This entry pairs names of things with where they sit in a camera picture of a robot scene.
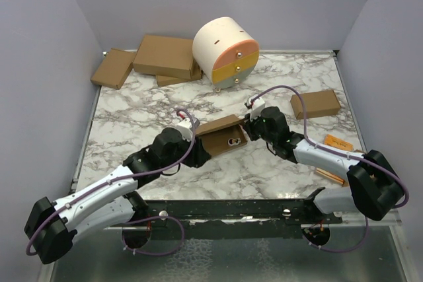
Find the small cartoon sticker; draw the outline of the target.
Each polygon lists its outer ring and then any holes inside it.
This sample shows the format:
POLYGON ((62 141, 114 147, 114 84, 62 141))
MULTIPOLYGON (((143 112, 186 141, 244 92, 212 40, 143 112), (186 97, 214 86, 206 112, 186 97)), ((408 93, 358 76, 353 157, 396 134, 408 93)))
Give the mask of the small cartoon sticker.
POLYGON ((230 138, 227 140, 227 143, 230 147, 239 145, 241 143, 241 139, 240 138, 230 138))

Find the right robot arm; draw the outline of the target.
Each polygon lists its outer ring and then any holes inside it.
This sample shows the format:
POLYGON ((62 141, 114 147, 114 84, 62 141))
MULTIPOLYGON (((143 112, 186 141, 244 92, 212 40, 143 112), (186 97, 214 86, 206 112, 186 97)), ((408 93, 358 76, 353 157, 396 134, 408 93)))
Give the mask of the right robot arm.
POLYGON ((348 187, 318 190, 303 208, 310 223, 319 223, 327 214, 360 212, 380 221, 406 195, 387 159, 378 151, 349 153, 307 140, 292 131, 276 106, 248 113, 243 129, 250 140, 261 139, 268 150, 295 164, 320 168, 347 181, 348 187))

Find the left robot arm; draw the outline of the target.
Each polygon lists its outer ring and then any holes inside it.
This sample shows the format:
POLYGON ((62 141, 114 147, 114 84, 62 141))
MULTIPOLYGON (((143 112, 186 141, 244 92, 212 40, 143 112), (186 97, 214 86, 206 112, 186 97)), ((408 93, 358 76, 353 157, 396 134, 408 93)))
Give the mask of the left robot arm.
POLYGON ((55 201, 39 199, 24 226, 29 239, 26 254, 50 264, 98 229, 148 221, 148 204, 135 191, 166 175, 168 169, 182 164, 199 168, 211 157, 202 140, 188 129, 165 128, 152 144, 131 154, 99 181, 55 201))

